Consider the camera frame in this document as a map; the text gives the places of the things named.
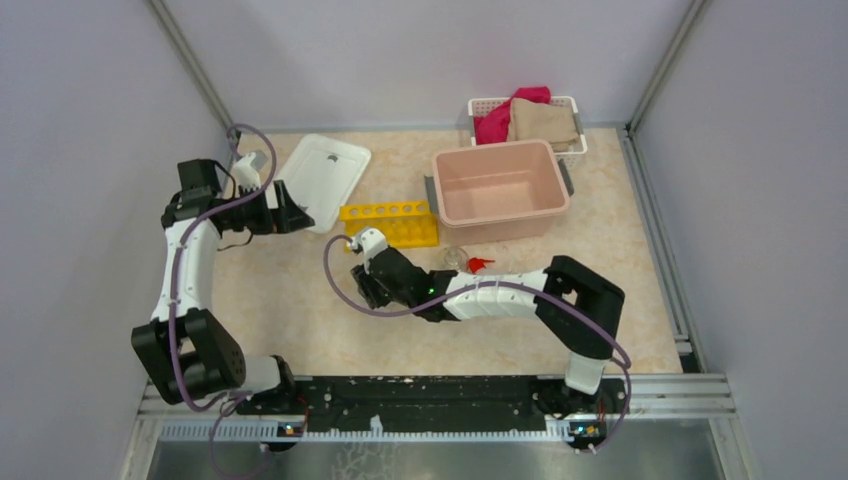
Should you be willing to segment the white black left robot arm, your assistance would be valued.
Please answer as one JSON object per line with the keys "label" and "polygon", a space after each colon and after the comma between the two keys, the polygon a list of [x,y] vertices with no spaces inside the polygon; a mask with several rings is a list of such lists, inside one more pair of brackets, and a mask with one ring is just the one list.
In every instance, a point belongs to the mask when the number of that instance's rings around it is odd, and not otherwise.
{"label": "white black left robot arm", "polygon": [[248,357],[212,312],[214,263],[226,232],[289,234],[313,226],[281,180],[260,177],[267,157],[237,160],[224,195],[212,159],[178,165],[180,189],[161,217],[167,262],[158,303],[148,323],[131,333],[131,345],[163,401],[202,410],[201,400],[229,393],[260,395],[277,414],[292,411],[300,388],[278,356]]}

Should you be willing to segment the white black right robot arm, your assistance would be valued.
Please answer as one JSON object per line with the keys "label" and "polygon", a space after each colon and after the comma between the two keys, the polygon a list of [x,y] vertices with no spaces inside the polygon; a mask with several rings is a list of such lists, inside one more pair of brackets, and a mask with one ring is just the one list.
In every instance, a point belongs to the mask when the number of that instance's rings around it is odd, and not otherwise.
{"label": "white black right robot arm", "polygon": [[515,317],[540,321],[568,350],[563,398],[576,412],[602,398],[626,299],[624,291],[569,256],[539,270],[476,275],[426,271],[393,247],[355,248],[363,261],[351,274],[367,307],[382,314],[391,303],[431,323]]}

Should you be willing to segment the yellow test tube rack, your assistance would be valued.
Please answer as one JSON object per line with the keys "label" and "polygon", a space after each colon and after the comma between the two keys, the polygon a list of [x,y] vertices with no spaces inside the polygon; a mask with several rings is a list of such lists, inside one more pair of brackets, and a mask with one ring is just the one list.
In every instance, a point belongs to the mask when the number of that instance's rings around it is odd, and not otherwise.
{"label": "yellow test tube rack", "polygon": [[351,238],[365,228],[377,228],[398,249],[440,245],[439,221],[427,201],[346,205],[340,208],[339,220]]}

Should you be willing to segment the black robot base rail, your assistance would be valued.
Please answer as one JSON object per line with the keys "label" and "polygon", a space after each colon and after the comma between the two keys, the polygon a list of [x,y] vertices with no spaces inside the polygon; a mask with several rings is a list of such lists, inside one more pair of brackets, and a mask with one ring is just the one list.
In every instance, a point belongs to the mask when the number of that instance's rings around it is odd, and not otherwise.
{"label": "black robot base rail", "polygon": [[256,394],[236,411],[302,416],[309,433],[530,433],[550,420],[611,420],[626,397],[616,378],[584,394],[561,377],[532,375],[314,376]]}

